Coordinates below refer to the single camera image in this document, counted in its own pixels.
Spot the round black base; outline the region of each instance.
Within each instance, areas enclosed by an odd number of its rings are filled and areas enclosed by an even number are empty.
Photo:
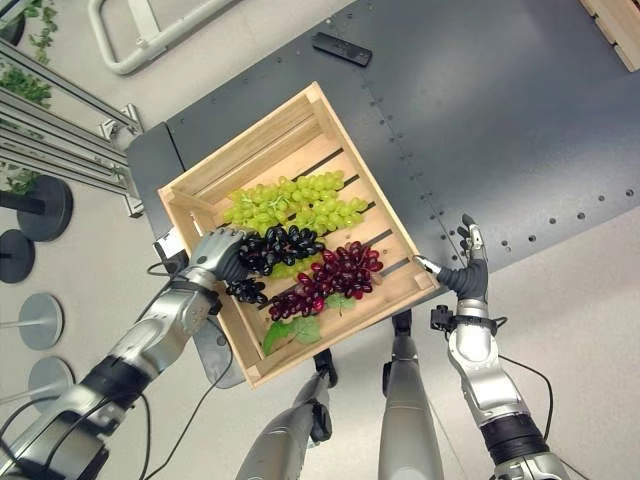
[[[0,235],[0,281],[21,282],[31,273],[35,259],[33,242],[20,230],[7,230]]]
[[[22,233],[34,242],[49,242],[62,235],[73,213],[73,196],[69,186],[57,178],[40,175],[27,197],[42,200],[45,209],[41,215],[18,212]]]

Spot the grape leaf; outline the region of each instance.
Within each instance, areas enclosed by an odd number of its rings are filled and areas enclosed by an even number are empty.
[[[291,322],[296,340],[303,345],[309,345],[320,340],[320,326],[316,317],[296,317]]]
[[[264,337],[264,341],[262,342],[262,351],[265,355],[269,355],[273,348],[273,342],[280,338],[288,337],[291,333],[293,333],[293,322],[273,322]]]
[[[327,297],[325,303],[331,308],[353,308],[356,306],[356,299],[353,297],[346,298],[341,293],[334,293]]]

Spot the grape bunch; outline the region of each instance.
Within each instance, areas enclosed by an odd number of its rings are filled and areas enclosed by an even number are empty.
[[[349,202],[328,198],[314,202],[312,206],[303,205],[297,212],[295,223],[301,227],[311,228],[316,232],[333,232],[338,228],[352,227],[362,222],[363,212],[368,207],[367,201],[355,197]]]
[[[235,190],[229,195],[233,205],[223,213],[223,219],[253,228],[264,235],[271,225],[286,223],[303,207],[335,199],[337,190],[344,186],[343,177],[342,171],[303,176],[295,181],[280,177],[277,184],[259,184],[248,190]]]
[[[317,241],[317,233],[296,225],[287,232],[282,227],[269,227],[264,237],[258,233],[247,236],[238,257],[250,273],[271,275],[276,264],[283,262],[292,266],[296,260],[303,260],[324,250],[324,244]]]
[[[261,292],[264,287],[265,284],[263,282],[256,282],[253,278],[247,278],[246,280],[229,283],[227,295],[233,295],[239,302],[264,305],[269,301],[267,296]]]
[[[311,265],[311,277],[299,273],[295,288],[271,299],[271,320],[275,322],[291,315],[306,317],[320,313],[324,308],[324,299],[333,293],[360,300],[365,293],[373,291],[372,282],[378,281],[376,272],[383,267],[379,257],[377,250],[360,242],[347,243],[335,252],[324,250],[324,263]]]

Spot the stand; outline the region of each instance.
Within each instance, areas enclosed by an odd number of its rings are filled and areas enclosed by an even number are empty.
[[[62,180],[40,175],[27,195],[2,192],[0,206],[18,211],[20,230],[34,242],[55,240],[66,230],[73,212],[73,196]]]
[[[75,383],[71,367],[58,357],[45,357],[36,362],[29,374],[29,390],[8,397],[0,398],[0,405],[31,397],[32,400],[42,397],[59,396]],[[51,402],[39,402],[35,407],[44,412]]]
[[[0,281],[18,283],[31,273],[36,250],[20,230],[7,230],[0,236]]]
[[[48,293],[36,293],[22,304],[18,321],[0,323],[2,328],[19,328],[27,347],[46,350],[58,343],[64,328],[64,317],[54,297]]]

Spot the silver metal arm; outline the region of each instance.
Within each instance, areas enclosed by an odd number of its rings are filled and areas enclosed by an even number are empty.
[[[0,453],[0,478],[45,478],[42,465],[53,446],[77,419],[93,410],[60,444],[46,478],[95,478],[108,457],[101,436],[116,430],[144,388],[182,354],[208,313],[217,313],[220,305],[214,290],[216,283],[246,276],[237,261],[244,234],[232,229],[206,234],[189,266],[108,356],[13,442],[10,449],[21,468]]]
[[[274,418],[258,436],[236,480],[299,478],[309,441],[320,442],[331,436],[328,386],[327,372],[311,377],[293,406]]]
[[[488,269],[484,241],[468,215],[458,228],[468,261],[450,270],[422,256],[417,263],[436,274],[458,295],[455,315],[446,306],[431,312],[431,328],[449,334],[448,355],[460,374],[462,392],[496,465],[499,480],[569,480],[562,463],[549,451],[520,392],[503,370],[495,340],[496,322],[489,319]]]

